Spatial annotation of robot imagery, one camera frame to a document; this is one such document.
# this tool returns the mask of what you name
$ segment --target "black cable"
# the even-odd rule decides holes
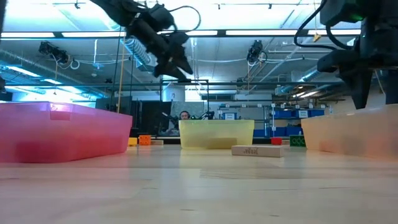
[[[112,101],[113,101],[113,95],[114,95],[113,90],[114,90],[114,84],[116,82],[116,72],[118,71],[118,60],[119,60],[119,48],[120,48],[121,32],[122,32],[122,27],[120,27],[120,29],[119,29],[118,51],[116,52],[116,65],[114,67],[113,84],[112,84],[112,90],[111,90],[111,100],[109,101],[109,110],[110,111],[111,111],[111,108],[112,108]]]
[[[305,45],[305,44],[299,44],[297,42],[297,38],[299,37],[299,33],[301,33],[301,31],[304,29],[304,27],[315,17],[317,16],[317,14],[323,9],[323,7],[325,6],[326,2],[328,0],[324,0],[322,1],[322,3],[320,4],[320,6],[318,7],[317,10],[315,10],[315,12],[313,12],[313,14],[311,14],[310,17],[308,17],[303,24],[301,24],[301,26],[297,29],[296,34],[294,35],[294,44],[299,46],[299,47],[317,47],[317,48],[324,48],[324,49],[329,49],[329,50],[336,50],[335,47],[331,47],[331,46],[327,46],[327,45]]]
[[[193,30],[198,29],[199,26],[200,26],[200,24],[201,24],[201,15],[200,15],[200,12],[198,11],[198,9],[195,9],[195,8],[192,7],[192,6],[181,6],[181,7],[178,7],[178,8],[172,9],[172,10],[169,10],[169,12],[174,12],[174,11],[177,11],[177,10],[183,9],[183,8],[190,8],[190,9],[195,10],[195,11],[197,12],[197,14],[198,14],[198,17],[199,17],[199,21],[198,21],[197,26],[196,26],[195,28],[193,28],[192,30],[188,30],[188,31],[185,31],[185,32],[190,32],[190,31],[193,31]]]
[[[338,39],[336,39],[336,37],[331,33],[331,27],[330,26],[326,26],[326,34],[329,37],[329,39],[337,46],[337,47],[341,47],[342,49],[345,50],[351,50],[352,47],[345,45],[344,43],[341,43]]]

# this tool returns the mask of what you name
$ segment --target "green box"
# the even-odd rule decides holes
[[[304,136],[302,136],[302,135],[291,135],[290,136],[290,146],[293,146],[293,147],[306,147]]]

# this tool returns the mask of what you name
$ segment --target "sign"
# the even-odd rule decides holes
[[[225,113],[225,120],[235,120],[235,113]]]
[[[306,110],[299,110],[299,111],[298,111],[298,117],[299,117],[299,118],[308,118],[308,111],[306,111]]]

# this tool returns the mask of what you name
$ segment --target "pink plastic bin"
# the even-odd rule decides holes
[[[132,116],[68,103],[0,104],[0,162],[68,162],[125,152]]]

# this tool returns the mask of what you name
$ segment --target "yellow plastic bin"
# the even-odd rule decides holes
[[[179,126],[183,149],[231,149],[253,142],[253,120],[186,120]]]

